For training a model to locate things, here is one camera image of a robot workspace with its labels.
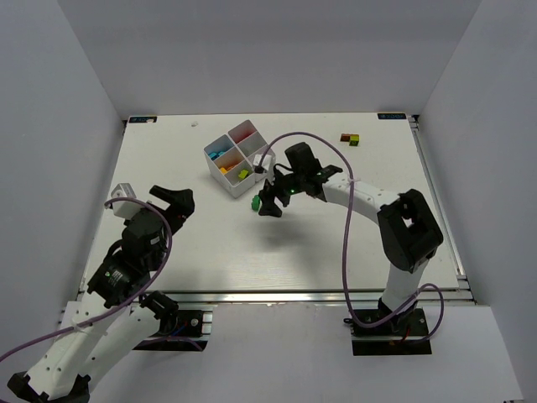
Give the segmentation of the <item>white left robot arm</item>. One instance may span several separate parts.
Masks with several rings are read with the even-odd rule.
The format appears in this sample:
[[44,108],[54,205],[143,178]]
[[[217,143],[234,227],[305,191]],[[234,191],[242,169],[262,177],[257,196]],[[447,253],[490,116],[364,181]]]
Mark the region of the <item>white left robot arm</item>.
[[140,343],[157,333],[172,337],[179,322],[177,302],[147,289],[164,270],[174,234],[194,213],[194,193],[161,186],[149,193],[168,206],[136,199],[128,184],[106,201],[123,220],[121,237],[89,279],[71,324],[48,334],[52,344],[43,357],[7,382],[19,399],[87,402],[102,377]]

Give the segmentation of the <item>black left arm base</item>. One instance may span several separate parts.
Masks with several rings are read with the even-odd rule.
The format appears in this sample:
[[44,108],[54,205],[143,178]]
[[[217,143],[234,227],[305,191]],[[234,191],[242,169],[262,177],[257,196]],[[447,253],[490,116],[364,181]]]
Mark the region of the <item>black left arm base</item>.
[[211,334],[212,306],[174,301],[160,291],[145,294],[137,306],[150,308],[159,327],[136,345],[134,351],[202,352]]

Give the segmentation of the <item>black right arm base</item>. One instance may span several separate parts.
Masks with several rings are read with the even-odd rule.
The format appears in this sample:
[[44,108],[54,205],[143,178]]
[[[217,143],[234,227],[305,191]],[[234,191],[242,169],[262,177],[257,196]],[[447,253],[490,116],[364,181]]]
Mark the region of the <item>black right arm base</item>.
[[379,327],[359,327],[351,317],[343,319],[350,327],[352,354],[359,357],[431,355],[429,328],[422,308],[415,308],[398,324],[386,322]]

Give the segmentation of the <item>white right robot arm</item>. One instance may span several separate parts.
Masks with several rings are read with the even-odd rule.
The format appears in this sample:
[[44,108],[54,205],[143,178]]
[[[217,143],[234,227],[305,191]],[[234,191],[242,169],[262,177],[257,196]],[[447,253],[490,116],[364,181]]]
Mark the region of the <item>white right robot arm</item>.
[[257,154],[254,171],[266,176],[258,193],[259,215],[281,217],[293,195],[305,193],[317,200],[347,208],[378,225],[383,251],[390,267],[385,290],[378,301],[378,325],[413,311],[426,265],[444,237],[423,194],[386,191],[344,174],[335,165],[322,166],[306,143],[285,151],[288,174]]

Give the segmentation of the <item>dark green lego piece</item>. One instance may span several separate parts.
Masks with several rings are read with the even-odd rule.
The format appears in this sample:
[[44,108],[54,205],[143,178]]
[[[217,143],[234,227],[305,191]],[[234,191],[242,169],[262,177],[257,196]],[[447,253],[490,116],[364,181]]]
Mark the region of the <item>dark green lego piece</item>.
[[260,199],[259,195],[256,195],[256,196],[253,197],[253,199],[251,201],[251,208],[255,212],[258,212],[260,207],[261,207],[261,199]]

